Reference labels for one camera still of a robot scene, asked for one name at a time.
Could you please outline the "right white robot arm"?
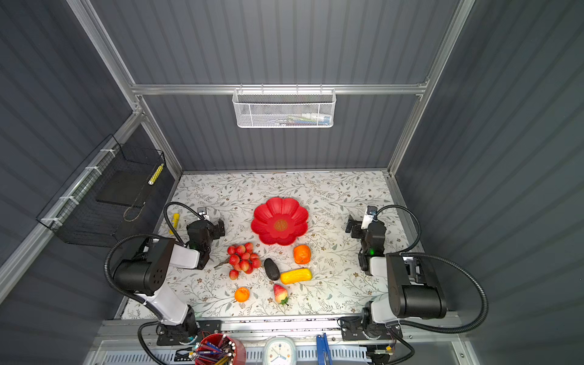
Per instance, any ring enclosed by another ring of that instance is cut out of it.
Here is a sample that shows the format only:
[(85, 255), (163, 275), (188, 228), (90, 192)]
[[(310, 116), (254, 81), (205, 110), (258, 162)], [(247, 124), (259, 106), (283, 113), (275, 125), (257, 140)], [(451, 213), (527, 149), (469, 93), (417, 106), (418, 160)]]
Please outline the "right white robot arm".
[(392, 333), (401, 332), (401, 319), (446, 316), (447, 300), (429, 260), (405, 252), (386, 253), (386, 226), (372, 215), (361, 221), (349, 217), (345, 232), (360, 240), (362, 272), (387, 284), (386, 293), (369, 301), (360, 315), (337, 320), (345, 341), (390, 339)]

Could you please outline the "red-yellow fake strawberry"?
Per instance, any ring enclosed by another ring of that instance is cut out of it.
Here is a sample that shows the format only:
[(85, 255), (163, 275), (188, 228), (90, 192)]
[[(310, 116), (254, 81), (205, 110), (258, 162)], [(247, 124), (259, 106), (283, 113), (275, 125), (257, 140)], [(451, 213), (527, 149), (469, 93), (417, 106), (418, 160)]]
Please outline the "red-yellow fake strawberry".
[(288, 305), (289, 293), (287, 289), (280, 284), (274, 284), (273, 286), (275, 302), (280, 305)]

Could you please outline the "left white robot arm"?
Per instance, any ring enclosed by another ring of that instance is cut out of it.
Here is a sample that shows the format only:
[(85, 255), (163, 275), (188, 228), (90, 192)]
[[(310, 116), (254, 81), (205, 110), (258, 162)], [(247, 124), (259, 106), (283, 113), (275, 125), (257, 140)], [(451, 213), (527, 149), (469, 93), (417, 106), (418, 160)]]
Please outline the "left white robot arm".
[(157, 318), (158, 346), (190, 345), (221, 330), (221, 321), (198, 321), (195, 311), (166, 282), (169, 267), (202, 270), (210, 259), (211, 243), (225, 235), (224, 222), (195, 221), (187, 226), (187, 245), (171, 237), (134, 234), (121, 239), (106, 255), (104, 274), (109, 285), (138, 302)]

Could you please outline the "dark fake avocado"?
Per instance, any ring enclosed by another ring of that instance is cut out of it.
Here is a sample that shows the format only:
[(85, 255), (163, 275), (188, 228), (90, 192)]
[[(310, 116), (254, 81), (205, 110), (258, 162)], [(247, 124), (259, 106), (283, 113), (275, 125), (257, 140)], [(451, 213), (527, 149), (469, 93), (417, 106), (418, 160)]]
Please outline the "dark fake avocado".
[(265, 269), (266, 276), (271, 281), (278, 281), (281, 277), (281, 272), (278, 266), (272, 259), (265, 259), (263, 263), (263, 267)]

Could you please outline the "small fake orange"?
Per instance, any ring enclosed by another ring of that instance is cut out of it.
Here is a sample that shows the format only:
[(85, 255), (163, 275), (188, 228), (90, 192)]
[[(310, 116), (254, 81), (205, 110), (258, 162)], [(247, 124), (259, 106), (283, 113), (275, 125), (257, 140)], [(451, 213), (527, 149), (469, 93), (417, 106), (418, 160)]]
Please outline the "small fake orange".
[(239, 287), (234, 293), (234, 299), (238, 303), (245, 303), (250, 297), (250, 291), (247, 287)]

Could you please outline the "yellow fake corn cob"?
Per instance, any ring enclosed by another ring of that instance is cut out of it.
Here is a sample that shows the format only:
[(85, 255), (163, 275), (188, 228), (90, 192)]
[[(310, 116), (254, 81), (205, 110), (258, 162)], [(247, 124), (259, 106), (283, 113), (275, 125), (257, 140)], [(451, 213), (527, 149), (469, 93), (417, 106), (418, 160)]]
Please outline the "yellow fake corn cob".
[(282, 284), (296, 284), (303, 281), (310, 281), (313, 279), (313, 274), (310, 269), (302, 268), (289, 272), (281, 273), (280, 281)]

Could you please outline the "orange fake persimmon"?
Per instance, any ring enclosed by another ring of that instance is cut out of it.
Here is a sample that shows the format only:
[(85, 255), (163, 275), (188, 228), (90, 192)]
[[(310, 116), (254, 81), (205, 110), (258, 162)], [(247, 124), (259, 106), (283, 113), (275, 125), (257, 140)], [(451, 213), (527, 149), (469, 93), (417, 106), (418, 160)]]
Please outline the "orange fake persimmon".
[(298, 265), (306, 265), (310, 263), (312, 258), (311, 249), (307, 245), (296, 246), (293, 250), (293, 257)]

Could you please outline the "red fake grape bunch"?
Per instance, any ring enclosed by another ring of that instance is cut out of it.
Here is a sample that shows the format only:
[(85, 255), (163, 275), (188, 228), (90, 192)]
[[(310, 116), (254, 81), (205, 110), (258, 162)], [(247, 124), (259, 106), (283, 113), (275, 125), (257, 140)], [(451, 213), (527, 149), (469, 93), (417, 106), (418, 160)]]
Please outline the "red fake grape bunch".
[(256, 245), (251, 242), (228, 246), (227, 258), (214, 269), (226, 272), (232, 281), (240, 275), (251, 275), (262, 267), (262, 260), (255, 249)]

